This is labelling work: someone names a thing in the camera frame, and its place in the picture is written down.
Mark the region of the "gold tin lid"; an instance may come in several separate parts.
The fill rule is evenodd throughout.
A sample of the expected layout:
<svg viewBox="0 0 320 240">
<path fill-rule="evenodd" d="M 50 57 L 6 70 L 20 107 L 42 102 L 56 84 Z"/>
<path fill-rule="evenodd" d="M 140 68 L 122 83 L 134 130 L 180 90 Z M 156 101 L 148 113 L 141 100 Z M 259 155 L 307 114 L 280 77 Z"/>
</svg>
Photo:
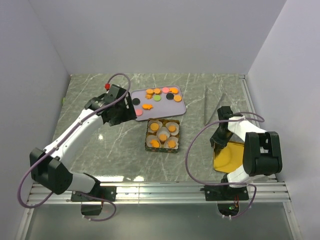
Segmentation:
<svg viewBox="0 0 320 240">
<path fill-rule="evenodd" d="M 221 173 L 231 173 L 243 164 L 244 143 L 229 141 L 226 147 L 213 145 L 213 169 Z"/>
</svg>

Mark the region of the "metal tongs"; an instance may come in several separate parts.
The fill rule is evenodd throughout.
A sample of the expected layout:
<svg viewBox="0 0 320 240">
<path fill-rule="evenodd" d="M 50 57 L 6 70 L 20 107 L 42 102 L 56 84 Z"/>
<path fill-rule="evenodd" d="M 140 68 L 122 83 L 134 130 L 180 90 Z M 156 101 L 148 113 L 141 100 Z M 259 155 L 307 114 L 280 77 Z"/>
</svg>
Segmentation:
<svg viewBox="0 0 320 240">
<path fill-rule="evenodd" d="M 215 94 L 208 85 L 204 86 L 203 95 L 203 125 L 208 125 L 216 115 L 218 108 L 221 106 L 226 94 L 224 92 Z"/>
</svg>

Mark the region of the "green gold cookie tin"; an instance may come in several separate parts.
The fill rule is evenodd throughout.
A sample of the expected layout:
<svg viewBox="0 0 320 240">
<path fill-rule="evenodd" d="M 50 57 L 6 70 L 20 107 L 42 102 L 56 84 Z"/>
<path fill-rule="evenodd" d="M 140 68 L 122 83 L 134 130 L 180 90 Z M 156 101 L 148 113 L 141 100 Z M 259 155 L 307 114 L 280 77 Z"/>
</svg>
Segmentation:
<svg viewBox="0 0 320 240">
<path fill-rule="evenodd" d="M 150 118 L 144 148 L 147 152 L 176 154 L 180 147 L 180 133 L 179 120 Z"/>
</svg>

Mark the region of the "orange flower cookie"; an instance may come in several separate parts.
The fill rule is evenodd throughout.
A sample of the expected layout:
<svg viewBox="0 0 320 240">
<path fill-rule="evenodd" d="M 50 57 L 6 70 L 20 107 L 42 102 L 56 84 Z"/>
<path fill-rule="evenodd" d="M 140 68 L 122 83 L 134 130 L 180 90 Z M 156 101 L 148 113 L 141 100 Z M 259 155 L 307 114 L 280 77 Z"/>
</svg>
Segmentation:
<svg viewBox="0 0 320 240">
<path fill-rule="evenodd" d="M 170 148 L 170 149 L 174 149 L 176 146 L 177 146 L 177 143 L 175 140 L 168 140 L 167 143 L 167 148 Z"/>
</svg>

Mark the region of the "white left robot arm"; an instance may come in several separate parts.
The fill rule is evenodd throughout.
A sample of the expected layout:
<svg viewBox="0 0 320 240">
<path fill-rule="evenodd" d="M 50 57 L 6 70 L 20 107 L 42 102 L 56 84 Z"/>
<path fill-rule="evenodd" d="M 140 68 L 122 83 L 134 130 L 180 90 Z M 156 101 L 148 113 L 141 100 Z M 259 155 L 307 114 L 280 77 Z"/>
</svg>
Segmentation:
<svg viewBox="0 0 320 240">
<path fill-rule="evenodd" d="M 71 172 L 74 156 L 104 124 L 112 127 L 136 117 L 129 91 L 112 84 L 106 93 L 90 99 L 77 119 L 54 142 L 30 153 L 31 178 L 57 195 L 73 191 L 89 201 L 101 199 L 105 193 L 97 178 Z"/>
</svg>

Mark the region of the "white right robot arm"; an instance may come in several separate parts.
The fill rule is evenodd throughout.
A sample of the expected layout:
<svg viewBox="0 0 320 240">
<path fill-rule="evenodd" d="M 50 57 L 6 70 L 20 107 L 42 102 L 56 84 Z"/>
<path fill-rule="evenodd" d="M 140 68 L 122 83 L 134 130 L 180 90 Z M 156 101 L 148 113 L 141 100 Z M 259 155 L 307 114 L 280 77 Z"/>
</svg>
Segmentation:
<svg viewBox="0 0 320 240">
<path fill-rule="evenodd" d="M 219 124 L 210 138 L 213 169 L 224 173 L 220 194 L 231 200 L 238 188 L 283 169 L 279 134 L 261 129 L 229 106 L 217 109 Z"/>
</svg>

